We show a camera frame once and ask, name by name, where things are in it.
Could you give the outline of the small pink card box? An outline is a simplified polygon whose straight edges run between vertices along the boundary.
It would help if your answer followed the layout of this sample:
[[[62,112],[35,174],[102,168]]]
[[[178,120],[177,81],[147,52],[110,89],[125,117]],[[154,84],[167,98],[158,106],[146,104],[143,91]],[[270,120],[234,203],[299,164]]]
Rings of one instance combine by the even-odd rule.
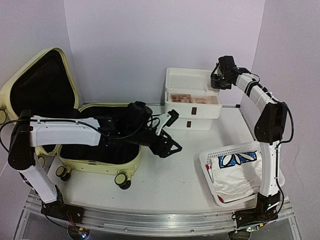
[[[194,99],[194,102],[197,103],[197,104],[207,104],[207,99],[206,98],[198,98],[198,97],[196,97]]]

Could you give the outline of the white three-drawer storage cabinet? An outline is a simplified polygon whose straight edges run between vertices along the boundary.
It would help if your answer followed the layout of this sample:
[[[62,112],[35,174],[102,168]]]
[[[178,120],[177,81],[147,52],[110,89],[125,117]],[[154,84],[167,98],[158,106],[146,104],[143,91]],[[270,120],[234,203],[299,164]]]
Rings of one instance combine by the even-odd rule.
[[[164,111],[175,110],[179,114],[178,119],[170,126],[171,129],[208,131],[213,121],[220,117],[220,91],[211,87],[211,73],[204,69],[167,68]],[[171,94],[191,95],[192,103],[172,102]],[[195,98],[205,98],[207,104],[197,104]]]

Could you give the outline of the white plastic mesh basket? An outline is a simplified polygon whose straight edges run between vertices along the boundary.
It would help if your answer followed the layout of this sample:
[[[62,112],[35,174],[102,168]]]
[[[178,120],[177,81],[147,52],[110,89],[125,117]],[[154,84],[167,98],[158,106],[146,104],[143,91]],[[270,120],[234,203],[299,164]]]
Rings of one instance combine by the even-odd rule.
[[[199,162],[204,177],[220,207],[231,207],[255,199],[258,193],[275,195],[276,179],[264,180],[275,173],[263,170],[263,153],[258,141],[228,145],[202,151]]]

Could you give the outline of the white printed t-shirt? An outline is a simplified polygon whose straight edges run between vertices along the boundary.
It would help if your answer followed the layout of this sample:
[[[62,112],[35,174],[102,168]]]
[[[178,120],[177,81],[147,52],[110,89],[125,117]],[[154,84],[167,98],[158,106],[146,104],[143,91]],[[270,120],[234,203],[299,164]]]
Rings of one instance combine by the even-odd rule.
[[[257,150],[214,156],[209,162],[213,188],[224,202],[242,199],[259,191],[262,158]]]

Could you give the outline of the pale green hard-shell suitcase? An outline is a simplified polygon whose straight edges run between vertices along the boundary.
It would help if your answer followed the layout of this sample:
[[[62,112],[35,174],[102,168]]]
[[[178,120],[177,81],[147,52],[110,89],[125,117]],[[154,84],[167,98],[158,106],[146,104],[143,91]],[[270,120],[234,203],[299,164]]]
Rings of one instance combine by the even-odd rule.
[[[117,143],[117,116],[120,107],[128,103],[93,103],[80,105],[78,90],[72,78],[67,58],[59,48],[46,49],[20,69],[0,91],[0,121],[15,120],[23,110],[49,118],[95,117],[105,132],[113,122],[116,133],[103,138],[100,146],[43,145],[36,151],[58,156],[62,166],[56,176],[62,181],[72,170],[114,175],[123,190],[131,186],[131,178],[140,165],[141,149],[130,143]]]

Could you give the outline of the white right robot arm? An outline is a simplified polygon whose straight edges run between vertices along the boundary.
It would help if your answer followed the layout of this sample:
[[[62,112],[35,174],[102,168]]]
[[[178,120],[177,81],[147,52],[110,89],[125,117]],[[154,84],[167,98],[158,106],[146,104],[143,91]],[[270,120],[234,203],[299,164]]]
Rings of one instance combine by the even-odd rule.
[[[285,198],[280,186],[280,147],[292,141],[292,138],[283,139],[287,118],[292,119],[292,113],[285,102],[277,100],[260,84],[257,75],[245,67],[238,67],[230,55],[218,58],[210,77],[212,88],[229,90],[236,86],[260,111],[254,136],[260,144],[262,156],[261,186],[256,206],[234,213],[236,225],[240,228],[276,220]]]

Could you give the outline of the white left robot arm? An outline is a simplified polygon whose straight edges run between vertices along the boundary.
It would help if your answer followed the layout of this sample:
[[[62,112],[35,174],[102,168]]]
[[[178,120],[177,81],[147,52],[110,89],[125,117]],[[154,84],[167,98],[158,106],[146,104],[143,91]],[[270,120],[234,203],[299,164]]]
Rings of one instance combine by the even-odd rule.
[[[9,165],[21,173],[38,193],[42,212],[57,219],[71,213],[83,212],[82,207],[65,204],[59,187],[52,183],[38,165],[36,148],[47,145],[79,145],[113,149],[124,144],[146,146],[160,158],[167,158],[182,150],[163,127],[171,126],[179,114],[170,110],[153,116],[152,110],[143,102],[130,103],[123,117],[116,120],[109,115],[87,118],[48,118],[32,115],[23,110],[10,137]]]

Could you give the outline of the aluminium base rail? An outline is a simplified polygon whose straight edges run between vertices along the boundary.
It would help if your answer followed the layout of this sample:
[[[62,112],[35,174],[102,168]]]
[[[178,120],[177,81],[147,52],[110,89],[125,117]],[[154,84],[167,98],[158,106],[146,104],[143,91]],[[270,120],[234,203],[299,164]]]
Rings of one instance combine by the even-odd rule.
[[[103,209],[83,206],[69,207],[70,217],[53,218],[42,212],[42,201],[30,191],[19,217],[13,239],[49,240],[78,237],[75,226],[95,233],[121,237],[180,238],[222,235],[234,237],[241,228],[236,223],[233,208],[189,212],[152,212],[123,209]]]

